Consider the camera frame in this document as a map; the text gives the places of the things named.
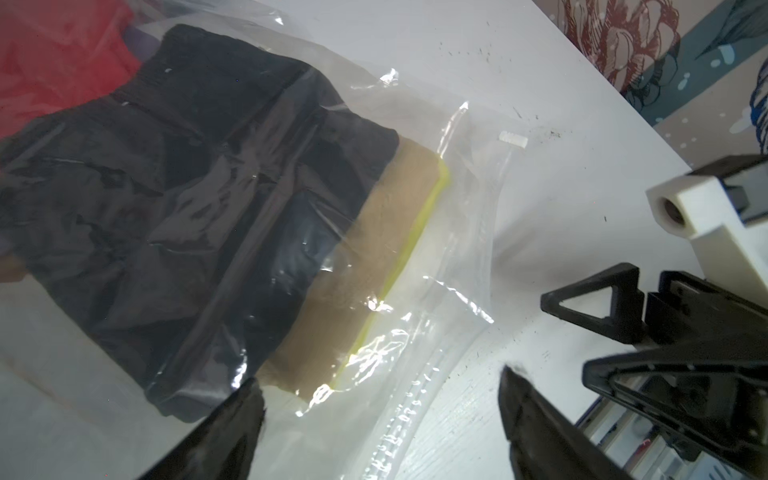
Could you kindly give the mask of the clear plastic vacuum bag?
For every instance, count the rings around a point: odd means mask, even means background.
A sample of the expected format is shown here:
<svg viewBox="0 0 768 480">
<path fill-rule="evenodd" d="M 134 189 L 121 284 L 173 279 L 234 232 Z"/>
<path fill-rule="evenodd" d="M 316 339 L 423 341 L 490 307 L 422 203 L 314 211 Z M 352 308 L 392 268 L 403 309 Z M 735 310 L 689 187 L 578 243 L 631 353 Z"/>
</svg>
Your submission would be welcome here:
<svg viewBox="0 0 768 480">
<path fill-rule="evenodd" d="M 130 80 L 171 28 L 198 27 L 314 67 L 351 112 L 448 167 L 450 183 L 340 385 L 305 401 L 262 384 L 261 366 L 222 401 L 251 378 L 263 392 L 265 421 L 246 479 L 392 478 L 446 369 L 492 323 L 493 223 L 519 153 L 518 126 L 395 69 L 364 68 L 256 2 L 123 2 L 134 17 L 122 37 L 140 62 Z M 3 478 L 143 479 L 222 402 L 194 422 L 160 413 L 1 234 Z"/>
</svg>

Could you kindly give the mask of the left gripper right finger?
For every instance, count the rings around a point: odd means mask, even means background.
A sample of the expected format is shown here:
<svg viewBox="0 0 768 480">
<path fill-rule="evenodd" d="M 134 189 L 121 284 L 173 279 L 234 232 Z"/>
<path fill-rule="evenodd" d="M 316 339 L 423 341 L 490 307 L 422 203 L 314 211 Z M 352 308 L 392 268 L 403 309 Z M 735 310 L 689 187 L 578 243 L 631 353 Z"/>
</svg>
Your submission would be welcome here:
<svg viewBox="0 0 768 480">
<path fill-rule="evenodd" d="M 628 479 L 522 375 L 506 365 L 498 406 L 516 479 Z"/>
</svg>

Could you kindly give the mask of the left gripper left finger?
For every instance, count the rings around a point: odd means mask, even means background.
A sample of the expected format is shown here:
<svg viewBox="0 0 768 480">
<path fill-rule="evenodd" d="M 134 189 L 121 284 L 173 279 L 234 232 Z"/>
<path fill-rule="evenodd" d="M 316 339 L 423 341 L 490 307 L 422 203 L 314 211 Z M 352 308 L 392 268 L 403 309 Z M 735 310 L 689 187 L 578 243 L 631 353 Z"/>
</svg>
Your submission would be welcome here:
<svg viewBox="0 0 768 480">
<path fill-rule="evenodd" d="M 142 478 L 246 479 L 265 414 L 263 392 L 251 378 Z"/>
</svg>

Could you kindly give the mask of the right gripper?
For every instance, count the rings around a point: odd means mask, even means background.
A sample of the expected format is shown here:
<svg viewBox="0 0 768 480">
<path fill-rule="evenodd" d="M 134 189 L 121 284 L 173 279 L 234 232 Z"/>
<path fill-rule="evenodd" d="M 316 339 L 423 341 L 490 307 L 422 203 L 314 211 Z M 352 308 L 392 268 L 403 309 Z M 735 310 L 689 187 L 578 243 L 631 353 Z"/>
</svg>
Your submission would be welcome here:
<svg viewBox="0 0 768 480">
<path fill-rule="evenodd" d="M 619 263 L 543 294 L 540 309 L 616 342 L 644 338 L 640 270 Z M 767 471 L 767 311 L 682 271 L 664 271 L 645 324 L 659 349 L 584 364 L 582 383 L 647 418 L 686 460 L 705 452 Z"/>
</svg>

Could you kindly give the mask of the black trousers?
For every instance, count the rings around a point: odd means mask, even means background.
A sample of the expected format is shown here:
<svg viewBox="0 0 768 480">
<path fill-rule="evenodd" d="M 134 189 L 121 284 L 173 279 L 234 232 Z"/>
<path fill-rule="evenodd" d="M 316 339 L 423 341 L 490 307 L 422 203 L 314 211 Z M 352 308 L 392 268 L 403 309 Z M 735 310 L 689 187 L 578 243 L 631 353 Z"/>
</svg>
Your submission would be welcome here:
<svg viewBox="0 0 768 480">
<path fill-rule="evenodd" d="M 180 24 L 1 150 L 1 234 L 160 413 L 197 421 L 294 325 L 400 139 L 314 67 Z"/>
</svg>

